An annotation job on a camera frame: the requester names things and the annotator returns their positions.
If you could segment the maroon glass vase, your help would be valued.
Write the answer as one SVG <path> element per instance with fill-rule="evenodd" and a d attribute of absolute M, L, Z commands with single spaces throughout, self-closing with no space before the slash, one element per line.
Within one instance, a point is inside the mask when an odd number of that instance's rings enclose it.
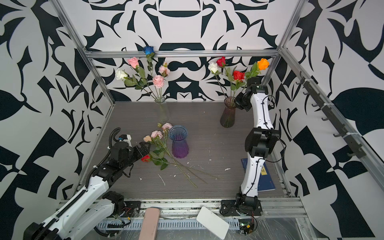
<path fill-rule="evenodd" d="M 224 128 L 231 128 L 235 124 L 236 119 L 236 103 L 234 97 L 227 97 L 224 100 L 225 109 L 220 118 L 220 124 Z"/>

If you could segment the white rose flower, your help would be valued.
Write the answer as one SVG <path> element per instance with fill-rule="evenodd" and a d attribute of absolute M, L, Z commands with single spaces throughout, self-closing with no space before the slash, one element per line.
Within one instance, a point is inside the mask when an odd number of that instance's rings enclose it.
<path fill-rule="evenodd" d="M 219 74 L 220 74 L 220 71 L 219 71 L 219 65 L 217 63 L 210 63 L 209 66 L 208 66 L 208 69 L 209 71 L 215 76 L 217 82 L 218 82 L 218 85 L 222 91 L 222 94 L 224 95 L 224 97 L 228 97 L 228 95 L 225 93 L 224 89 L 223 89 L 223 86 L 221 85 L 220 83 L 220 80 L 219 80 Z"/>
<path fill-rule="evenodd" d="M 146 79 L 138 80 L 135 75 L 129 76 L 124 70 L 115 70 L 115 77 L 117 80 L 122 81 L 126 87 L 134 87 L 136 90 L 145 91 L 147 95 L 155 99 L 155 95 L 152 90 L 147 90 L 149 84 L 145 83 Z"/>

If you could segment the clear glass vase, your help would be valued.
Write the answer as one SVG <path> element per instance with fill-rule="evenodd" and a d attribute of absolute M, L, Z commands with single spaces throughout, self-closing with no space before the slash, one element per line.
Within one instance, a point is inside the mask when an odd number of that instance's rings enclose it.
<path fill-rule="evenodd" d="M 162 124 L 168 122 L 170 120 L 170 112 L 166 102 L 166 98 L 163 96 L 157 97 L 155 103 L 157 104 L 156 110 L 159 122 Z"/>

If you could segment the blue purple glass vase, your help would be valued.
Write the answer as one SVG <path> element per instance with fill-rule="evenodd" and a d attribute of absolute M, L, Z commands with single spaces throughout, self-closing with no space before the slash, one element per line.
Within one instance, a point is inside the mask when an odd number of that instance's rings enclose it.
<path fill-rule="evenodd" d="M 172 141 L 172 154 L 175 158 L 183 159 L 189 154 L 187 143 L 188 131 L 184 126 L 173 126 L 169 131 L 169 138 Z"/>

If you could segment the large pink peony flower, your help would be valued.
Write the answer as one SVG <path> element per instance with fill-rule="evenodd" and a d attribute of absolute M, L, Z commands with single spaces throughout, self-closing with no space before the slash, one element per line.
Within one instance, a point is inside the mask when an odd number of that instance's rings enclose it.
<path fill-rule="evenodd" d="M 162 87 L 165 84 L 165 79 L 161 75 L 156 75 L 153 77 L 153 85 L 155 86 L 156 93 L 157 93 L 157 99 L 160 101 L 162 98 Z"/>

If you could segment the pink rose flower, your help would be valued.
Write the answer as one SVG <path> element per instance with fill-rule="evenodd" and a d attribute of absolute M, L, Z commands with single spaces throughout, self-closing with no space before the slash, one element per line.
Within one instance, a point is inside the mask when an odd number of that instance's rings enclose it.
<path fill-rule="evenodd" d="M 151 97 L 155 100 L 156 95 L 149 85 L 145 69 L 140 66 L 139 59 L 137 59 L 136 57 L 130 58 L 128 59 L 128 63 L 138 75 L 137 78 L 135 77 L 135 75 L 131 77 L 131 81 L 135 84 L 135 87 L 140 88 L 140 90 L 144 90 L 148 94 L 151 94 Z"/>

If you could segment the blue rose flower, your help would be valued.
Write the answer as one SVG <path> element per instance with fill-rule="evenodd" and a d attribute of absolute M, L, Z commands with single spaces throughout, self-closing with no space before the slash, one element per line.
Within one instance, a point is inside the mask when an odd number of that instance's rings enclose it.
<path fill-rule="evenodd" d="M 144 47 L 144 53 L 146 54 L 146 59 L 148 63 L 148 70 L 153 78 L 153 58 L 155 56 L 154 47 L 146 46 Z"/>

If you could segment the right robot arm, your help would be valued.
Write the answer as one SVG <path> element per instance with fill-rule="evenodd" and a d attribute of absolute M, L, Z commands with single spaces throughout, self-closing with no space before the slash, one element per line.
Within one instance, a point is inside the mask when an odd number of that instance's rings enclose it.
<path fill-rule="evenodd" d="M 240 110 L 253 111 L 254 126 L 245 140 L 247 167 L 240 192 L 236 196 L 236 211 L 251 216 L 262 211 L 259 196 L 259 181 L 262 168 L 280 139 L 269 114 L 268 88 L 261 84 L 261 78 L 252 77 L 247 81 L 245 92 L 235 98 Z"/>

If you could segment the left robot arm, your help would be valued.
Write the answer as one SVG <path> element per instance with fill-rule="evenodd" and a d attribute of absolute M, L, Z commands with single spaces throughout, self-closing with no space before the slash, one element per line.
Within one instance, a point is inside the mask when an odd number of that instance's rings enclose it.
<path fill-rule="evenodd" d="M 151 143 L 133 146 L 130 135 L 116 136 L 120 130 L 111 132 L 108 152 L 88 174 L 85 185 L 42 223 L 30 224 L 24 231 L 25 240 L 81 240 L 105 218 L 123 215 L 124 196 L 110 188 L 126 169 L 131 170 L 150 153 Z"/>

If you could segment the blue book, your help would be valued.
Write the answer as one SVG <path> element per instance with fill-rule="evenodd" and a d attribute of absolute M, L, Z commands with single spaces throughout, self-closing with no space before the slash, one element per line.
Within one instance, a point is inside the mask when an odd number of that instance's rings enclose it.
<path fill-rule="evenodd" d="M 242 162 L 244 171 L 246 173 L 247 172 L 248 159 L 243 158 L 243 159 L 241 159 L 241 162 Z M 244 180 L 242 182 L 242 185 L 243 185 L 243 183 L 246 183 L 247 179 L 248 179 L 248 176 L 246 174 L 244 177 Z M 271 174 L 267 168 L 266 163 L 264 163 L 263 167 L 261 168 L 261 175 L 260 175 L 259 183 L 258 183 L 258 192 L 272 191 L 275 189 L 276 189 L 276 187 L 275 187 L 275 184 L 273 183 Z"/>

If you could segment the small pink flower sprig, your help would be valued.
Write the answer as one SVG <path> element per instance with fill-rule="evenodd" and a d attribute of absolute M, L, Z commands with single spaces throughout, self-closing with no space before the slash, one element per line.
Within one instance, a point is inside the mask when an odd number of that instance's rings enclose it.
<path fill-rule="evenodd" d="M 168 68 L 168 63 L 163 62 L 163 64 L 159 67 L 158 72 L 163 78 L 166 78 L 171 72 L 170 69 Z"/>

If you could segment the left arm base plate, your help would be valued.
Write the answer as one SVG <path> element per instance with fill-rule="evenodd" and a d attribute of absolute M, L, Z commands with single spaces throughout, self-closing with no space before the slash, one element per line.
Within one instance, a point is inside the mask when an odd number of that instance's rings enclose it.
<path fill-rule="evenodd" d="M 112 216 L 119 216 L 121 218 L 136 217 L 140 213 L 141 203 L 141 201 L 132 200 L 120 202 L 115 205 L 115 210 L 112 213 Z"/>

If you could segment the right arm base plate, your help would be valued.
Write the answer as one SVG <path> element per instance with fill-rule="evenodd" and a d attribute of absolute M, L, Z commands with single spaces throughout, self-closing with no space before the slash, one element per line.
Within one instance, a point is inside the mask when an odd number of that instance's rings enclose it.
<path fill-rule="evenodd" d="M 222 200 L 220 214 L 228 216 L 261 216 L 263 208 L 258 198 L 246 198 L 245 200 Z"/>

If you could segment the wall hook rail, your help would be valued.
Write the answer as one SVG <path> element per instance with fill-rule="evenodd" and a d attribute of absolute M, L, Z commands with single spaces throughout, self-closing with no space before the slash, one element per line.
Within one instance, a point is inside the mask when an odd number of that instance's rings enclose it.
<path fill-rule="evenodd" d="M 361 159 L 367 155 L 363 149 L 363 144 L 358 140 L 358 133 L 352 129 L 347 123 L 347 120 L 337 109 L 336 105 L 333 104 L 330 99 L 324 94 L 324 92 L 317 86 L 313 79 L 307 79 L 303 72 L 300 71 L 300 81 L 297 83 L 302 85 L 306 92 L 304 95 L 311 96 L 315 101 L 312 106 L 318 108 L 325 115 L 322 121 L 329 121 L 336 129 L 336 133 L 333 134 L 335 138 L 343 138 L 351 149 L 351 153 L 347 153 L 349 157 L 356 156 Z"/>

